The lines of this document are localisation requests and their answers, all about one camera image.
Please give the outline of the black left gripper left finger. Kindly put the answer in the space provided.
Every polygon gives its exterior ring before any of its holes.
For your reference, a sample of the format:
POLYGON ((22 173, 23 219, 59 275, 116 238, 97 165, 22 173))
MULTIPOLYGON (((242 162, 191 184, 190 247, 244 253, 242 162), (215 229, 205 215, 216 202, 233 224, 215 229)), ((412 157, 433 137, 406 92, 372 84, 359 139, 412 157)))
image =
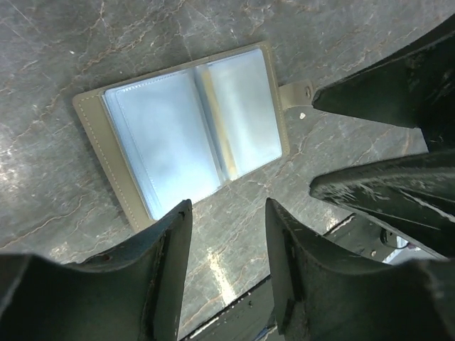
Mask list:
POLYGON ((1 255, 2 340, 175 340, 193 216, 190 200, 82 263, 1 255))

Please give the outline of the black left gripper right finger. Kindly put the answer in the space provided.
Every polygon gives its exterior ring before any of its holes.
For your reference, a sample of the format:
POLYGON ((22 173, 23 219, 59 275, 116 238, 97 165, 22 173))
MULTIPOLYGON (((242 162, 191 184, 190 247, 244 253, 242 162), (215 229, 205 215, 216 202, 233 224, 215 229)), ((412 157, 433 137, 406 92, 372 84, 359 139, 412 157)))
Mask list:
POLYGON ((265 205, 277 329, 287 340, 453 340, 454 262, 384 264, 265 205))

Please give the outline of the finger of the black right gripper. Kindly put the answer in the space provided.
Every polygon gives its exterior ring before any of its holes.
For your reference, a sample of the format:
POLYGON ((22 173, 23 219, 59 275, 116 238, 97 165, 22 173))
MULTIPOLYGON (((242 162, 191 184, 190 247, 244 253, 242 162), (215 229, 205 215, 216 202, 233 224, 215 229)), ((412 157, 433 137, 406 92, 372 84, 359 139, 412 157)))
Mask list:
POLYGON ((454 147, 454 22, 316 91, 315 109, 422 131, 429 151, 454 147))
POLYGON ((310 195, 363 215, 433 254, 454 257, 454 150, 344 168, 310 195))

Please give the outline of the grey card holder wallet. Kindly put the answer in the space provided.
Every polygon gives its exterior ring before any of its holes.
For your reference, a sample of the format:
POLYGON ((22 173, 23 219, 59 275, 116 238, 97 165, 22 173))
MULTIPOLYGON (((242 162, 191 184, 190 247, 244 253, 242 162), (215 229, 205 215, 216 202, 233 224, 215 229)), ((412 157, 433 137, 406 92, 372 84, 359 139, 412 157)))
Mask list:
POLYGON ((313 98, 310 80, 279 85, 262 41, 77 94, 73 106, 142 230, 287 155, 284 114, 313 98))

